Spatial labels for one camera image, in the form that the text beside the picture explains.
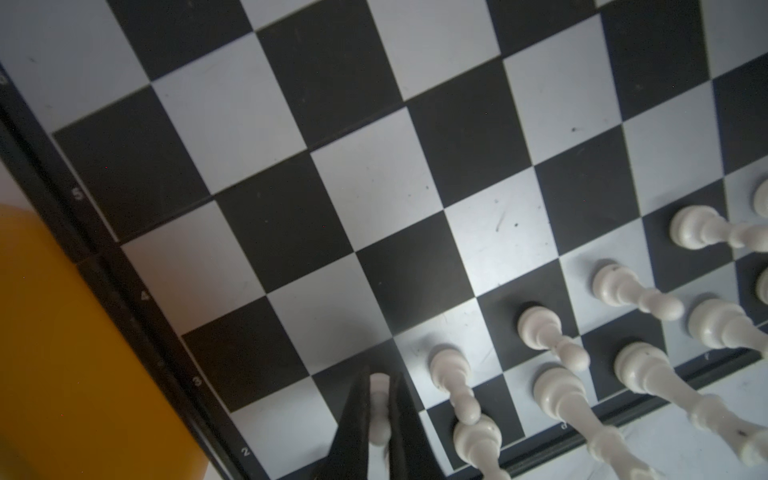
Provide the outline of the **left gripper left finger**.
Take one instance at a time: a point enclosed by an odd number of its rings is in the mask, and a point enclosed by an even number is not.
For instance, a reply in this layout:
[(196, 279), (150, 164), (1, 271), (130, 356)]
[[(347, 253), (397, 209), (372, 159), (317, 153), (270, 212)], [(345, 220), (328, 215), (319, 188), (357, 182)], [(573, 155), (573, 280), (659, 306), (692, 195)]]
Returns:
[(370, 369), (353, 381), (328, 455), (315, 478), (366, 479), (371, 421)]

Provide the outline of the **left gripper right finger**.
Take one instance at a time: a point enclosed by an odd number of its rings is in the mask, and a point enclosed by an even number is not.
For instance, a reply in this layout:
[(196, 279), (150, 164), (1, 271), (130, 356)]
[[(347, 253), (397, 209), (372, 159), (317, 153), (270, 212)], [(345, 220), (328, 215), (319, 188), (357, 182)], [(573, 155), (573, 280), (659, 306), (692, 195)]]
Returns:
[(402, 373), (390, 377), (389, 472), (391, 479), (445, 479)]

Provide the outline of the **white pawn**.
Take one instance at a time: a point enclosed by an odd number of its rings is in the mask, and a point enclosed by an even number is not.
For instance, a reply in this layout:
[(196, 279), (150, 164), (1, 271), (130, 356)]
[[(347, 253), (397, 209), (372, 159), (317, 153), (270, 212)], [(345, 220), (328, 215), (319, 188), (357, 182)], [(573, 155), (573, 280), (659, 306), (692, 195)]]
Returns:
[(370, 426), (369, 442), (383, 447), (392, 435), (389, 418), (390, 377), (384, 373), (370, 375)]

